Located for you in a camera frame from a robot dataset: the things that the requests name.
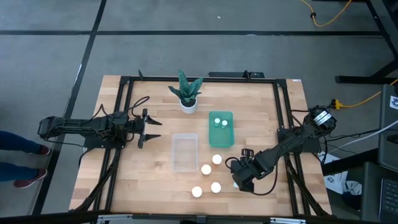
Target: person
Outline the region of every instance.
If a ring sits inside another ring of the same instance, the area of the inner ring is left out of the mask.
[[[0,130],[0,149],[23,151],[30,154],[49,156],[51,149],[16,134]],[[0,182],[14,180],[14,187],[23,189],[47,176],[47,169],[32,169],[0,162]]]

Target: white bottle cap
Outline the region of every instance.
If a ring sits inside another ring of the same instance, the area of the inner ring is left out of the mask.
[[[214,155],[213,158],[211,159],[213,161],[214,164],[218,165],[221,163],[221,161],[223,160],[223,158],[221,158],[220,155]]]
[[[205,164],[201,167],[202,174],[209,175],[211,173],[211,167],[208,164]]]
[[[194,197],[200,197],[201,196],[201,188],[198,186],[192,188],[192,195]]]
[[[221,191],[221,185],[220,185],[220,183],[218,183],[218,182],[213,182],[212,184],[211,184],[211,191],[213,192],[213,193],[218,193],[218,192],[220,192]]]

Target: white pot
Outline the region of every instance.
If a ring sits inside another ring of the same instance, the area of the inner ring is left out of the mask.
[[[180,106],[181,106],[182,112],[184,112],[186,114],[192,114],[193,112],[195,112],[198,109],[198,98],[195,98],[195,104],[191,107],[186,107],[186,106],[182,105],[181,100],[180,100]]]

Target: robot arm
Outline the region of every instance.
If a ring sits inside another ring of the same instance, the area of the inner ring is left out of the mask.
[[[242,149],[240,160],[231,161],[232,178],[241,191],[254,192],[254,178],[260,180],[270,174],[280,157],[293,152],[305,141],[318,139],[336,128],[336,119],[325,109],[315,107],[304,118],[303,125],[285,135],[280,144],[254,155],[251,149]]]
[[[42,139],[57,137],[61,134],[80,134],[86,141],[87,148],[123,148],[126,145],[127,133],[139,134],[138,148],[142,149],[145,141],[159,137],[158,134],[146,134],[146,123],[162,125],[153,120],[147,109],[142,110],[142,116],[129,120],[127,112],[115,112],[99,118],[64,119],[48,117],[40,122],[37,134]]]

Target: potted plant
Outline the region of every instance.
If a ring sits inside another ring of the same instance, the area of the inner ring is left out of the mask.
[[[181,110],[184,113],[192,114],[198,108],[197,95],[200,94],[199,89],[203,78],[198,78],[193,83],[189,84],[183,71],[178,71],[178,79],[180,81],[180,89],[176,90],[174,87],[169,86],[172,93],[176,94],[180,99]]]

